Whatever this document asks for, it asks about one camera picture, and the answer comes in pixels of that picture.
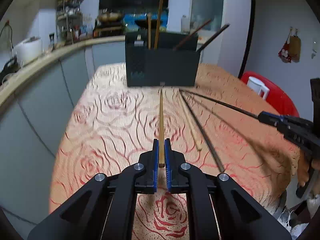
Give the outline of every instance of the rose pattern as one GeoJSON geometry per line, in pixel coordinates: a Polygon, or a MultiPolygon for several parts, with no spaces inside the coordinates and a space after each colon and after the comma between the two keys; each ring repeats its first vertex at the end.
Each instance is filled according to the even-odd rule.
{"type": "Polygon", "coordinates": [[[167,192],[164,172],[159,173],[156,194],[138,196],[133,231],[136,234],[139,231],[153,232],[162,239],[168,239],[169,236],[188,238],[186,197],[184,194],[172,195],[167,192]]]}
{"type": "MultiPolygon", "coordinates": [[[[56,155],[50,212],[96,173],[110,176],[136,163],[142,152],[151,150],[153,139],[158,138],[160,90],[127,88],[125,75],[124,64],[101,66],[82,94],[56,155]]],[[[270,105],[219,67],[200,65],[196,83],[199,93],[256,114],[262,110],[276,114],[270,105]]],[[[201,151],[195,148],[178,90],[164,88],[163,92],[164,133],[170,138],[172,149],[184,153],[186,161],[203,172],[217,175],[219,170],[205,142],[201,151]]],[[[296,171],[297,148],[273,128],[262,129],[259,122],[247,116],[202,100],[211,113],[185,96],[226,173],[272,212],[296,171]]],[[[132,238],[189,238],[185,195],[167,192],[163,169],[159,170],[158,192],[138,195],[132,238]]]]}

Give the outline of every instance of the hanging bag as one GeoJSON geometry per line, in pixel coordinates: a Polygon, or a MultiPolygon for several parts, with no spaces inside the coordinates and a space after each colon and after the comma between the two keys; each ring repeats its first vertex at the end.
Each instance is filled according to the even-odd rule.
{"type": "Polygon", "coordinates": [[[296,29],[296,33],[294,36],[290,36],[290,44],[289,44],[289,56],[294,61],[300,60],[300,52],[301,52],[301,40],[298,37],[298,29],[296,29]]]}
{"type": "Polygon", "coordinates": [[[282,49],[279,51],[278,55],[285,63],[291,63],[291,56],[289,55],[289,43],[290,43],[290,36],[291,36],[292,27],[290,27],[290,32],[288,34],[287,40],[285,41],[285,44],[283,45],[282,49]]]}

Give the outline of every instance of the black storage box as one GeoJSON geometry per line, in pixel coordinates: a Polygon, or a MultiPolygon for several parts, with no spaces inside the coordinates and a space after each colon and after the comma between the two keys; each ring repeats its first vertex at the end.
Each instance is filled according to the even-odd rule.
{"type": "MultiPolygon", "coordinates": [[[[198,36],[194,35],[177,51],[176,46],[186,35],[160,33],[158,49],[148,49],[147,31],[127,33],[125,60],[128,87],[194,86],[200,53],[196,52],[198,36]]],[[[154,46],[155,31],[151,44],[154,46]]]]}

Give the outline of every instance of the red stool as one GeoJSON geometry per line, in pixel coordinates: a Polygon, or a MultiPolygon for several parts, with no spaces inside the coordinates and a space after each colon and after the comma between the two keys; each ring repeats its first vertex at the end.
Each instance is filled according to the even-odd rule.
{"type": "Polygon", "coordinates": [[[252,71],[245,72],[241,77],[241,81],[247,84],[249,77],[260,79],[270,89],[266,101],[272,105],[279,114],[299,117],[299,113],[294,103],[280,87],[267,78],[252,71]]]}

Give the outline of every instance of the white mug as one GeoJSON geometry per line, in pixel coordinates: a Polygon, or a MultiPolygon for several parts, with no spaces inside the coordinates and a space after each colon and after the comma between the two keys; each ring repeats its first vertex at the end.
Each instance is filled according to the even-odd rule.
{"type": "Polygon", "coordinates": [[[259,96],[261,96],[262,92],[264,92],[262,99],[266,100],[270,89],[266,87],[266,85],[255,77],[249,77],[247,86],[254,90],[259,96]]]}

